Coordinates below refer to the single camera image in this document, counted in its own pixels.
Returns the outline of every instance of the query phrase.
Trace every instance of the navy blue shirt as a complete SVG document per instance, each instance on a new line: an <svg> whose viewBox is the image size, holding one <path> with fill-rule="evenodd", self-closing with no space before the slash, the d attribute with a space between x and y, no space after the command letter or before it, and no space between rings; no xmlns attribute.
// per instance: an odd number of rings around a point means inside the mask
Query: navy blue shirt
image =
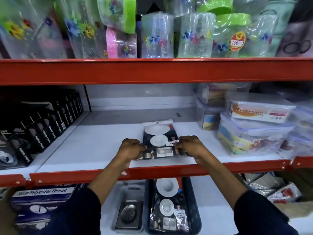
<svg viewBox="0 0 313 235"><path fill-rule="evenodd" d="M98 235L100 218L99 198L92 190L84 188L58 208L49 224L37 235ZM234 220L238 235L299 235L288 224L287 216L265 197L251 190L236 202Z"/></svg>

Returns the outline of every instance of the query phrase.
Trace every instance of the dark plastic bin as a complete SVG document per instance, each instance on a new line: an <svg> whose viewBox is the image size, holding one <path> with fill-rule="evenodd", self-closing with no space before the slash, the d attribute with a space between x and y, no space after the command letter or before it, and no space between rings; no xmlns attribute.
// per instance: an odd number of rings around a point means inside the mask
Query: dark plastic bin
<svg viewBox="0 0 313 235"><path fill-rule="evenodd" d="M148 234L179 234L179 232L168 232L164 233L161 231L151 231L149 230L149 222L150 222L150 210L152 206L152 193L153 193L154 183L153 180L146 180L145 185L145 200L143 203L143 213L142 213L142 223L144 225L144 229ZM196 198L194 195L193 186L191 184L190 177L182 178L182 190L185 194L186 206L187 206L187 216L190 220L191 229L189 229L190 235L197 235L201 231L202 223L201 218L196 202Z"/></svg>

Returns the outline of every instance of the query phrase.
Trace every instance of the shelf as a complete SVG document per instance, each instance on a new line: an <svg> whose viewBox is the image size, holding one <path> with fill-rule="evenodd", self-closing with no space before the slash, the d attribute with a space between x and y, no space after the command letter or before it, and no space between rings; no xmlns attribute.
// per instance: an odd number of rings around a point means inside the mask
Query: shelf
<svg viewBox="0 0 313 235"><path fill-rule="evenodd" d="M29 174L39 170L45 161L57 150L64 140L73 132L76 126L86 117L88 111L83 114L58 137L43 153L32 155L34 161L23 168L0 170L0 187L4 186L25 186L29 181Z"/></svg>
<svg viewBox="0 0 313 235"><path fill-rule="evenodd" d="M233 210L213 182L210 176L192 177L194 194L201 217L202 229L198 235L205 234L237 234L238 230L233 220ZM116 234L111 230L112 214L117 210L117 200L121 183L117 183L107 197L101 209L100 230L101 234ZM290 220L299 235L313 234L313 213L305 218Z"/></svg>
<svg viewBox="0 0 313 235"><path fill-rule="evenodd" d="M166 118L173 119L178 136L198 136L233 173L283 170L289 165L290 160L282 159L277 154L229 156L215 138L216 132L201 130L196 122L191 121L193 114L192 108L93 111L30 177L37 185L90 182L112 160L124 138L136 138L142 142L144 127L141 122ZM119 179L207 175L206 170L198 166L192 157L132 161L126 173Z"/></svg>
<svg viewBox="0 0 313 235"><path fill-rule="evenodd" d="M313 58L0 60L0 85L312 80Z"/></svg>
<svg viewBox="0 0 313 235"><path fill-rule="evenodd" d="M293 168L313 167L313 156L296 157L292 166Z"/></svg>

